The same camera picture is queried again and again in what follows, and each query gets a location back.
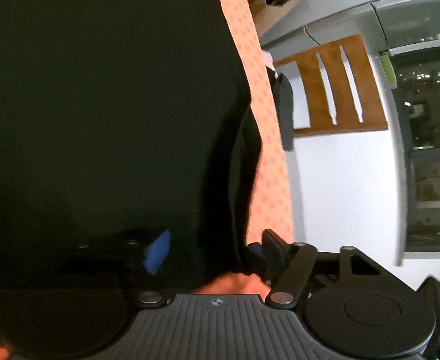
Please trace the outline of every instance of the silver bolt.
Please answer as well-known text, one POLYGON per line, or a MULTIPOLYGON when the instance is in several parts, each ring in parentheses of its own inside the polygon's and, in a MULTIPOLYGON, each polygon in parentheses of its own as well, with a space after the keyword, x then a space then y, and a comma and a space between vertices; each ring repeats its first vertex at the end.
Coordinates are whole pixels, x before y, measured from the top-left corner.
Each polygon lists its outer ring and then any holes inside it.
POLYGON ((158 292, 146 291, 138 295, 138 300, 145 304, 155 304, 161 301, 161 295, 158 292))
POLYGON ((278 304, 289 304, 293 301, 293 295, 288 292, 274 292, 270 295, 270 299, 278 304))

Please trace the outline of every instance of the black cloth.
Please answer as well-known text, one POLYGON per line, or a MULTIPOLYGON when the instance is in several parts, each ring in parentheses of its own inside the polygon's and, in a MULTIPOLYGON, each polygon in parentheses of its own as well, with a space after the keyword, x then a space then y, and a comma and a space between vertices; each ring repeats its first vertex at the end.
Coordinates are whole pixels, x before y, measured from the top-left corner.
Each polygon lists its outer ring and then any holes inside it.
POLYGON ((0 286, 166 229, 145 287, 241 270, 260 149, 220 0, 0 0, 0 286))
POLYGON ((290 81, 282 73, 266 68, 270 87, 272 88, 273 101, 277 109, 278 124, 280 125, 280 137, 283 150, 293 150, 293 89, 290 81))

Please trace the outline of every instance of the gray ribbed plate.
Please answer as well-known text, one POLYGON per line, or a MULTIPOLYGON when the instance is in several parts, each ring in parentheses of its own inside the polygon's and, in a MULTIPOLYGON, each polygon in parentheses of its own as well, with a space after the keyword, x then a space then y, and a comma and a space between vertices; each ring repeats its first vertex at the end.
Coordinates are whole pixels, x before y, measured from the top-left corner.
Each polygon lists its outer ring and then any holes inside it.
MULTIPOLYGON (((11 360, 21 360, 13 356, 11 360)), ((88 360, 346 360, 312 338, 292 311, 257 295, 177 295, 140 312, 128 332, 88 360)))

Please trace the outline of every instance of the blue tag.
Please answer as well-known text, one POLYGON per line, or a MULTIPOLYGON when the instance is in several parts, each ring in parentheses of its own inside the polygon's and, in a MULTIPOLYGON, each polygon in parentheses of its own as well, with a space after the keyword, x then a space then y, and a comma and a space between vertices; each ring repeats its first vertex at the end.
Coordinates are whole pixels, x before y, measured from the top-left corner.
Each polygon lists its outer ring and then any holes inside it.
POLYGON ((160 269, 161 264, 166 259, 168 252, 170 251, 170 230, 165 230, 160 237, 158 237, 153 243, 145 250, 145 259, 143 266, 146 271, 155 275, 160 269))

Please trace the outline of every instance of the black disc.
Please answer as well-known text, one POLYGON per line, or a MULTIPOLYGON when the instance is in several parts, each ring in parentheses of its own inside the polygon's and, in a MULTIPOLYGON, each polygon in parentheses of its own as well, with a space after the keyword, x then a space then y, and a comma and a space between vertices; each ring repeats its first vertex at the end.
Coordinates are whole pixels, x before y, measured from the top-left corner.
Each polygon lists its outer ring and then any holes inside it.
POLYGON ((123 293, 108 283, 63 276, 34 289, 9 291, 0 307, 3 341, 34 359, 67 359, 102 349, 122 334, 132 313, 123 293))
POLYGON ((413 290, 326 287, 304 311, 326 346, 356 358, 392 359, 423 348, 435 327, 431 307, 413 290))

